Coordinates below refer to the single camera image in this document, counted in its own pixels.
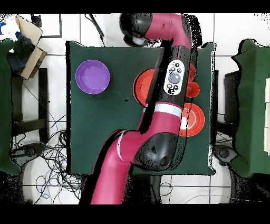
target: cardboard box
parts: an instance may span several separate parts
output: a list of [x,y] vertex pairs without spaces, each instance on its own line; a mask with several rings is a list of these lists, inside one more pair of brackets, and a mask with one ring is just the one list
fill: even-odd
[[16,22],[21,30],[22,35],[29,38],[32,44],[35,45],[35,49],[28,59],[25,68],[18,74],[25,79],[28,79],[29,77],[33,78],[45,56],[47,55],[46,51],[36,46],[42,36],[42,30],[18,15],[16,16]]

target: grout line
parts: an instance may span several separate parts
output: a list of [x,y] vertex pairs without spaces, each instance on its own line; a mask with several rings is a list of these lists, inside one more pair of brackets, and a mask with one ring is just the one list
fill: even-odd
[[[179,188],[209,188],[210,186],[180,186],[180,185],[172,185],[172,187],[179,187]],[[211,186],[211,188],[231,188],[230,186]]]
[[209,178],[209,204],[211,204],[211,176]]
[[65,54],[46,54],[46,56],[65,56]]
[[233,57],[235,55],[215,55],[215,57]]
[[214,14],[214,27],[213,27],[213,42],[215,42],[215,14]]
[[82,40],[81,40],[81,14],[80,15],[80,44],[82,43]]
[[41,185],[41,184],[40,184],[40,185],[23,184],[23,185],[21,185],[21,186],[44,186],[44,185]]

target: red plate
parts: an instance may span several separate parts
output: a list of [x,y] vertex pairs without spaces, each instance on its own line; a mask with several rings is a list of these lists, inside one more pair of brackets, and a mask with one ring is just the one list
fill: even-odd
[[[147,98],[147,94],[151,85],[154,72],[155,72],[155,69],[148,69],[141,72],[135,78],[135,81],[133,83],[133,95],[136,101],[144,107],[146,106],[146,98]],[[195,77],[195,68],[192,64],[189,64],[188,82],[193,81],[194,77]]]
[[197,135],[205,124],[203,111],[195,104],[185,103],[182,111],[182,120],[179,135],[192,137]]

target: white tile floor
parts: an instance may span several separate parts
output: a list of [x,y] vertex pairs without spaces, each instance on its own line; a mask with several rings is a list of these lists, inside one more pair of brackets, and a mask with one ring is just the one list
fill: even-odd
[[[241,40],[252,38],[262,45],[270,44],[270,14],[194,14],[198,17],[202,28],[203,43],[214,41],[217,44],[216,69],[219,70],[219,102],[218,112],[224,113],[224,74],[238,69],[230,56],[237,54]],[[98,32],[93,24],[84,17],[84,14],[62,14],[62,38],[40,39],[38,46],[48,52],[41,68],[48,69],[49,76],[49,110],[50,123],[60,119],[66,114],[66,64],[65,64],[65,41],[78,41],[87,46],[102,46]],[[105,34],[106,46],[126,46],[123,35],[119,29],[119,14],[97,14],[97,22]],[[24,84],[37,97],[38,74],[33,79],[24,81]],[[23,90],[23,115],[25,120],[36,119],[38,102],[27,89]],[[66,117],[57,124],[58,129],[66,128]],[[56,126],[50,129],[50,133],[56,132]],[[23,144],[38,142],[38,132],[27,133]],[[226,167],[221,167],[218,161],[213,159],[213,168],[216,174],[213,176],[200,175],[164,175],[161,187],[162,203],[228,203],[230,197],[230,176]],[[35,182],[38,176],[46,175],[48,165],[42,158],[36,158],[28,163],[23,184],[26,198],[33,201],[40,197]],[[61,187],[48,186],[44,193],[51,195],[50,198],[41,198],[38,204],[52,204]],[[54,204],[78,203],[72,192],[63,190],[55,198]]]

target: red dish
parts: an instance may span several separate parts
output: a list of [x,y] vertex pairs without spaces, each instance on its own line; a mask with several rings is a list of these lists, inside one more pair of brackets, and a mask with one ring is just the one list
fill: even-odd
[[186,96],[189,98],[197,97],[200,93],[200,87],[195,82],[189,82],[187,85]]
[[[146,98],[151,85],[151,81],[154,75],[155,69],[147,69],[137,75],[133,83],[133,95],[136,101],[146,106]],[[196,75],[196,70],[192,64],[189,64],[188,82],[192,82]]]
[[192,137],[197,135],[205,124],[203,111],[195,104],[185,103],[182,111],[182,120],[179,135]]

